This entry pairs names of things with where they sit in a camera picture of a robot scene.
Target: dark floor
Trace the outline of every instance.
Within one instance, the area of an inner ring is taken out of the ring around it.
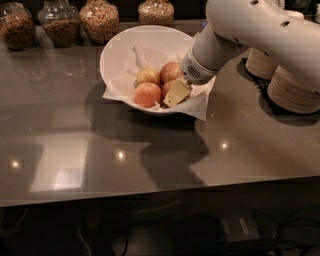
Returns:
[[[212,201],[168,192],[0,208],[0,256],[320,256],[320,204],[262,211]]]

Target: napkin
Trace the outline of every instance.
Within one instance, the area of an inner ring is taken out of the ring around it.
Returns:
[[[181,49],[174,55],[165,55],[157,49],[152,49],[149,46],[136,42],[132,47],[132,51],[135,56],[134,60],[126,63],[123,76],[119,79],[108,81],[103,98],[122,101],[138,110],[142,110],[143,112],[150,114],[167,115],[173,113],[184,113],[206,121],[209,94],[214,86],[215,77],[205,85],[192,85],[190,98],[171,108],[163,108],[158,104],[152,108],[146,109],[135,104],[133,101],[134,90],[137,86],[136,76],[140,69],[153,67],[160,72],[161,68],[170,61],[181,63],[188,50],[188,48]]]

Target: glass jar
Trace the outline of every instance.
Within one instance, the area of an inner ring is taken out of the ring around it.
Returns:
[[[88,0],[80,10],[80,19],[90,40],[104,45],[119,32],[119,12],[107,0]]]
[[[13,1],[0,0],[0,40],[8,49],[16,51],[37,44],[30,12]]]
[[[139,5],[138,13],[141,25],[173,25],[174,7],[167,0],[146,0]]]
[[[68,0],[48,0],[43,2],[38,18],[43,30],[56,47],[71,47],[78,44],[80,17],[76,7]]]

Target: kitchen counter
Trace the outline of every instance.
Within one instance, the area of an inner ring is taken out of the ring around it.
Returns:
[[[320,115],[274,115],[241,63],[248,51],[216,77],[204,122],[103,99],[102,46],[38,37],[27,51],[0,47],[0,206],[320,175]]]

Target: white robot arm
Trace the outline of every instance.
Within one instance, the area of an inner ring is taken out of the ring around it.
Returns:
[[[184,78],[194,85],[211,80],[247,47],[264,52],[320,92],[320,26],[289,17],[272,0],[208,0],[208,24],[184,57]]]

